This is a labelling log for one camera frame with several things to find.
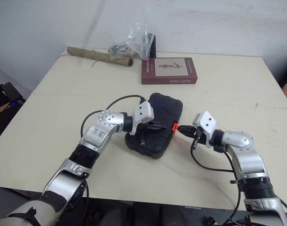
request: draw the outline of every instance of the robotic arm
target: robotic arm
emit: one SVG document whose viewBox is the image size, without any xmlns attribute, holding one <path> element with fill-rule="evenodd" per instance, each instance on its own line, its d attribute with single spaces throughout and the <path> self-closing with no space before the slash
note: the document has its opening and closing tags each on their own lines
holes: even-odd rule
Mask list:
<svg viewBox="0 0 287 226">
<path fill-rule="evenodd" d="M 246 210 L 252 212 L 250 221 L 268 226 L 287 226 L 287 217 L 279 197 L 274 194 L 267 169 L 254 149 L 253 138 L 244 132 L 221 131 L 209 112 L 196 116 L 192 126 L 180 126 L 178 131 L 194 138 L 192 148 L 198 143 L 214 147 L 217 152 L 232 156 L 232 164 L 240 191 L 245 194 Z"/>
<path fill-rule="evenodd" d="M 147 101 L 138 105 L 132 116 L 110 110 L 100 112 L 98 120 L 81 138 L 78 146 L 45 186 L 39 200 L 25 203 L 0 220 L 0 226 L 53 226 L 62 213 L 73 207 L 86 189 L 92 167 L 113 133 L 134 135 L 140 123 L 154 119 Z"/>
</svg>

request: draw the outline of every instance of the black tool case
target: black tool case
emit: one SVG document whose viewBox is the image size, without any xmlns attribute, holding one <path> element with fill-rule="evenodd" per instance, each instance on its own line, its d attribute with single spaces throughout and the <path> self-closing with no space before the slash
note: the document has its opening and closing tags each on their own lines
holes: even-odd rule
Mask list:
<svg viewBox="0 0 287 226">
<path fill-rule="evenodd" d="M 131 150 L 158 159 L 165 152 L 175 133 L 183 104 L 180 100 L 160 93 L 153 93 L 149 103 L 154 110 L 154 120 L 138 125 L 134 136 L 127 133 L 125 142 Z"/>
</svg>

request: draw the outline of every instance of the floor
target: floor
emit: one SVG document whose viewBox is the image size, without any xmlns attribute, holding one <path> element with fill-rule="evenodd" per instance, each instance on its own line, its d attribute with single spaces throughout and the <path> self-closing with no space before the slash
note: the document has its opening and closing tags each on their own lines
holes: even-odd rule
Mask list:
<svg viewBox="0 0 287 226">
<path fill-rule="evenodd" d="M 21 204 L 27 202 L 29 198 L 35 199 L 40 193 L 28 191 L 13 191 L 0 187 L 0 218 L 13 211 Z M 66 213 L 58 221 L 57 226 L 80 225 L 82 219 L 82 210 L 84 208 L 85 199 L 82 199 L 74 210 Z M 82 225 L 96 226 L 99 225 L 104 214 L 118 206 L 132 207 L 135 213 L 136 226 L 158 226 L 159 225 L 159 209 L 161 204 L 144 203 L 144 202 L 121 202 L 116 200 L 90 199 L 86 222 Z M 231 210 L 217 209 L 197 209 L 185 206 L 176 206 L 182 213 L 188 226 L 205 226 L 206 217 L 212 216 L 219 223 L 223 223 L 227 217 L 231 215 Z M 243 219 L 247 215 L 245 211 L 238 211 L 235 220 Z"/>
</svg>

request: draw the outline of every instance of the black chair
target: black chair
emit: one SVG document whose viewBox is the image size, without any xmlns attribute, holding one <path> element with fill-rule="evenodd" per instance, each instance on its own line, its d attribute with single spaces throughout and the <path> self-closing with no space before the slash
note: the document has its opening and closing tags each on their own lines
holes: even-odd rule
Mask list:
<svg viewBox="0 0 287 226">
<path fill-rule="evenodd" d="M 24 102 L 25 99 L 12 83 L 7 82 L 0 85 L 0 135 Z"/>
</svg>

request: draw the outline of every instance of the book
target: book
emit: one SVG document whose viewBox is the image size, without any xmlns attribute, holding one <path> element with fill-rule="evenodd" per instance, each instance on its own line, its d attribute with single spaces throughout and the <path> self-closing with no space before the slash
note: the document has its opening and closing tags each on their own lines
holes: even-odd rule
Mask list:
<svg viewBox="0 0 287 226">
<path fill-rule="evenodd" d="M 192 58 L 150 58 L 142 61 L 142 84 L 195 84 Z"/>
</svg>

